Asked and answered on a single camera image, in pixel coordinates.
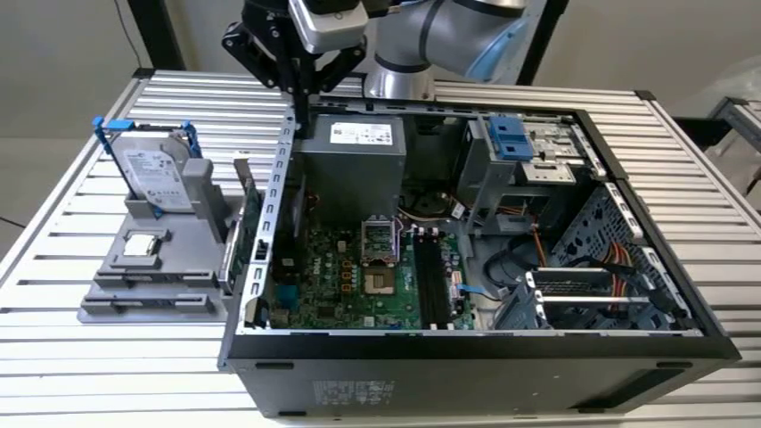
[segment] power supply label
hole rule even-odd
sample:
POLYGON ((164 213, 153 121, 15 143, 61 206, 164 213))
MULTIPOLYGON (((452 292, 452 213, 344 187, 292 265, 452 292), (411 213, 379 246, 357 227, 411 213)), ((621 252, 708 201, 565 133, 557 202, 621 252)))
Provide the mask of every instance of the power supply label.
POLYGON ((395 381, 313 381, 315 401, 323 406, 377 406, 392 402, 395 381))
POLYGON ((169 154, 156 150, 124 150, 124 156, 148 202, 165 211, 191 209, 188 192, 169 154))
POLYGON ((331 125, 331 143, 393 145, 392 125, 336 122, 331 125))

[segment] green circuit board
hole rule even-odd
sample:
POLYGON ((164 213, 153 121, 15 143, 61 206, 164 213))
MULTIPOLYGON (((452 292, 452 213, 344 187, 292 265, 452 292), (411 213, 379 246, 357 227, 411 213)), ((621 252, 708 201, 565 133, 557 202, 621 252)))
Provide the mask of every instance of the green circuit board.
MULTIPOLYGON (((395 266, 364 267, 360 262, 359 228, 311 229, 304 248, 303 283, 299 287, 297 306, 289 310, 287 321, 289 328, 384 330, 421 328, 412 237, 404 235, 400 239, 400 259, 395 266), (379 289, 367 284, 379 269, 388 269, 383 272, 393 277, 392 288, 383 289, 385 292, 392 289, 391 293, 376 293, 379 289)), ((440 242, 443 263, 451 265, 449 260, 457 254, 457 240, 445 237, 440 242)), ((389 280, 387 277, 384 287, 389 287, 389 280)), ((467 301, 465 311, 453 320, 453 325, 456 329, 473 328, 467 301)))

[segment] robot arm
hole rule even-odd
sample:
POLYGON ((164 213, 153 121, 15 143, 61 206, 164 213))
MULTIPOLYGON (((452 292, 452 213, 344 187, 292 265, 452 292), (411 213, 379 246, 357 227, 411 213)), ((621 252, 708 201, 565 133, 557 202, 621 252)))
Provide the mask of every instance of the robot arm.
POLYGON ((332 91, 365 59, 369 19, 389 15, 380 20, 365 96, 428 100, 432 63, 469 78, 493 78, 525 33, 524 8, 524 0, 245 0, 223 47, 265 87, 291 97, 307 129, 309 95, 332 91), (317 59, 335 51, 317 69, 317 59))

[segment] metal rail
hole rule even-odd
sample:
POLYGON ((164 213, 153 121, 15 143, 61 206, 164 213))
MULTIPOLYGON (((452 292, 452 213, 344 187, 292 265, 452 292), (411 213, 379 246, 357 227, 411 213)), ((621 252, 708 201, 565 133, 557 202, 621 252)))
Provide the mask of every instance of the metal rail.
MULTIPOLYGON (((736 366, 625 416, 550 417, 543 426, 758 426, 758 216, 660 105, 630 91, 440 82, 436 92, 448 103, 589 112, 744 356, 736 366)), ((360 95, 359 80, 344 82, 337 94, 360 95)), ((280 94, 253 78, 160 71, 129 83, 109 115, 164 125, 192 120, 204 155, 215 161, 215 181, 236 193, 237 156, 256 159, 253 176, 267 184, 285 107, 280 94)), ((0 263, 0 425, 263 422, 237 378, 216 372, 220 324, 80 325, 76 320, 125 214, 125 193, 113 162, 91 140, 0 263)), ((351 421, 364 426, 537 422, 488 416, 351 421)))

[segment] motherboard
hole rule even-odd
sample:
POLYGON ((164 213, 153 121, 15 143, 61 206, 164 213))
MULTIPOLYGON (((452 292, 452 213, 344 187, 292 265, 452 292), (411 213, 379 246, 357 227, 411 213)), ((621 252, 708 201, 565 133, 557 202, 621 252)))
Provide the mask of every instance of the motherboard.
MULTIPOLYGON (((380 252, 377 230, 315 226, 304 246, 304 270, 300 284, 288 287, 291 298, 279 298, 271 322, 276 328, 292 329, 385 329, 427 328, 421 317, 419 272, 415 260, 413 233, 392 228, 399 245, 393 263, 369 261, 363 251, 363 232, 371 233, 372 246, 380 252)), ((443 235, 436 240, 440 258, 436 261, 443 277, 440 292, 447 304, 455 278, 463 277, 457 239, 443 235)), ((472 329, 473 317, 468 299, 447 306, 451 329, 472 329)))

